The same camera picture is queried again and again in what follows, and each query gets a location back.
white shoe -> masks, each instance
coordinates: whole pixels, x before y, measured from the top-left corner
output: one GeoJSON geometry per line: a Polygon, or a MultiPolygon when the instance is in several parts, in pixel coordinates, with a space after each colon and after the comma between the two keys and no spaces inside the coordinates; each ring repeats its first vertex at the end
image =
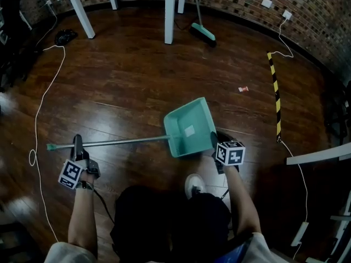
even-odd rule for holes
{"type": "Polygon", "coordinates": [[[190,174],[185,181],[185,194],[188,199],[199,193],[206,193],[206,185],[199,174],[190,174]]]}

brick wall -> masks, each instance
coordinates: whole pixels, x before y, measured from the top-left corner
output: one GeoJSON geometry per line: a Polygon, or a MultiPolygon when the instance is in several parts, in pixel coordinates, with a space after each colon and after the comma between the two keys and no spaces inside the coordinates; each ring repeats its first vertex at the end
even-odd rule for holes
{"type": "MultiPolygon", "coordinates": [[[[69,0],[54,2],[58,13],[72,8],[69,0]]],[[[108,0],[81,0],[83,5],[108,0]]],[[[332,71],[348,74],[351,71],[351,0],[272,0],[270,9],[261,6],[262,0],[200,0],[202,5],[257,22],[278,31],[285,9],[293,17],[282,27],[282,34],[299,44],[332,71]]]]}

white label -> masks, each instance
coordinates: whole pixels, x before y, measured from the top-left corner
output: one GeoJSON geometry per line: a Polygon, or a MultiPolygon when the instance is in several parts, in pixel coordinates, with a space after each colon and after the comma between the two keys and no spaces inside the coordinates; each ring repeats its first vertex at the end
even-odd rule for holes
{"type": "Polygon", "coordinates": [[[193,125],[187,127],[185,130],[185,136],[188,138],[189,136],[195,134],[195,129],[193,127],[193,125]]]}

wristband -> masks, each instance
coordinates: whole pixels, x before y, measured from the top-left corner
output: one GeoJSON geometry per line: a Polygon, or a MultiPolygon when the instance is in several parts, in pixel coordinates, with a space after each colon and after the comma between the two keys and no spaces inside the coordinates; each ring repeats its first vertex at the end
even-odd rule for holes
{"type": "Polygon", "coordinates": [[[86,181],[78,181],[76,189],[83,188],[94,191],[94,185],[86,181]]]}

dustpan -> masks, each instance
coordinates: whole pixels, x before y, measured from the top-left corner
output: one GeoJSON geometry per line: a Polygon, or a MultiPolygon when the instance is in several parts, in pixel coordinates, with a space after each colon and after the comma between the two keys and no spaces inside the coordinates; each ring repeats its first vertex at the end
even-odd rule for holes
{"type": "MultiPolygon", "coordinates": [[[[153,138],[85,142],[83,147],[127,144],[155,140],[168,140],[173,157],[212,149],[211,132],[216,133],[205,98],[198,98],[165,116],[166,135],[153,138]]],[[[74,144],[47,144],[47,150],[73,148],[74,144]]]]}

